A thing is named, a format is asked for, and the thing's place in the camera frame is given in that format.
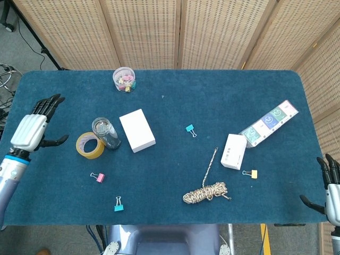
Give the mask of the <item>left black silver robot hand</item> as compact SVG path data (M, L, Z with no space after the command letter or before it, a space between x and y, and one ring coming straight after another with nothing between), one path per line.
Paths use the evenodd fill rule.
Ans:
M23 117L11 139L8 156L30 161L29 155L39 148L56 147L63 144L69 136L66 134L57 140L46 140L45 131L57 107L65 100L55 94L39 100L30 114Z

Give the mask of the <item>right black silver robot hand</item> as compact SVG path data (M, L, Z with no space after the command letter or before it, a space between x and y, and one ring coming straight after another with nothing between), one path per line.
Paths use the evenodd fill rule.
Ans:
M309 208L326 215L327 220L335 227L339 227L339 162L330 154L325 154L328 162L317 157L322 171L322 178L326 193L325 206L311 202L306 196L300 195L301 201Z

